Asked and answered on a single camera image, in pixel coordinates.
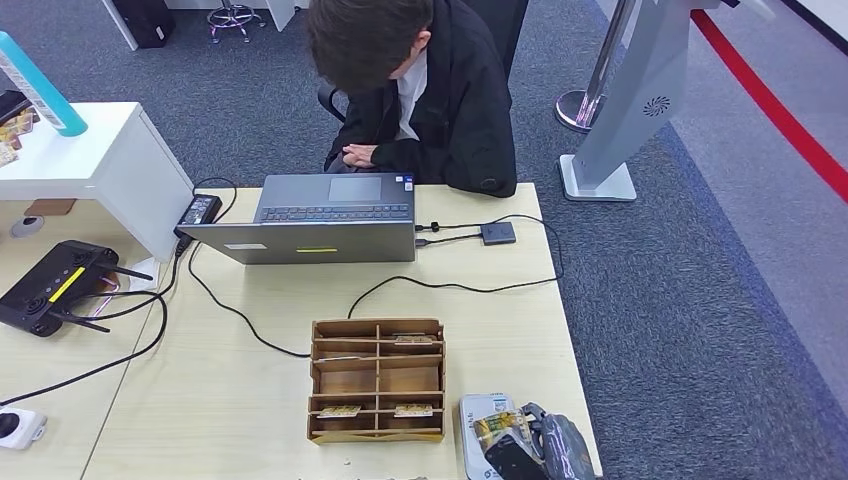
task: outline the office chair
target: office chair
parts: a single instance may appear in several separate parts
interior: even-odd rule
[[[223,6],[209,12],[206,16],[206,21],[209,23],[209,33],[212,35],[212,43],[218,43],[221,39],[218,37],[218,30],[228,28],[238,28],[244,36],[244,42],[249,43],[250,37],[247,36],[247,30],[244,26],[254,18],[259,20],[259,26],[264,27],[265,21],[262,20],[252,8],[244,5],[233,5],[230,0],[221,0]]]
[[[515,47],[518,46],[518,36],[524,24],[524,14],[527,12],[529,0],[464,0],[477,15],[483,19],[492,32],[495,47],[501,54],[504,74],[509,80],[512,70],[512,60],[515,58]],[[344,122],[345,116],[333,104],[338,89],[332,85],[322,85],[318,88],[318,102],[339,121]]]

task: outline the laptop touchpad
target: laptop touchpad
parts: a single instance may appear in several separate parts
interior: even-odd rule
[[[330,182],[331,202],[366,202],[380,199],[380,177],[334,178]]]

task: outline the black jacket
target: black jacket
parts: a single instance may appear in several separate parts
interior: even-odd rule
[[[390,81],[350,97],[325,169],[346,145],[379,145],[371,162],[381,171],[412,172],[416,183],[511,196],[516,184],[512,100],[492,35],[461,1],[433,3],[427,87],[409,122],[420,141],[395,140],[400,102],[397,82]]]

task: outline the person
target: person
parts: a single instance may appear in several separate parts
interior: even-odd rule
[[[319,75],[347,93],[324,170],[409,172],[515,193],[512,99],[485,23],[460,0],[312,0]]]

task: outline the yellow stripe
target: yellow stripe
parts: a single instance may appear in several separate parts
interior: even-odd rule
[[[59,287],[59,290],[56,290],[56,293],[54,293],[53,296],[50,297],[49,302],[50,303],[56,303],[56,300],[59,300],[59,297],[61,297],[62,294],[65,293],[65,290],[67,290],[68,287],[70,287],[71,284],[74,283],[79,278],[79,276],[82,275],[82,272],[84,272],[84,271],[85,271],[85,268],[79,267],[77,269],[77,271],[74,272],[73,275],[71,275],[70,277],[68,277],[67,280],[65,280],[65,283],[63,283],[62,286]]]
[[[298,248],[297,253],[335,253],[338,248]]]

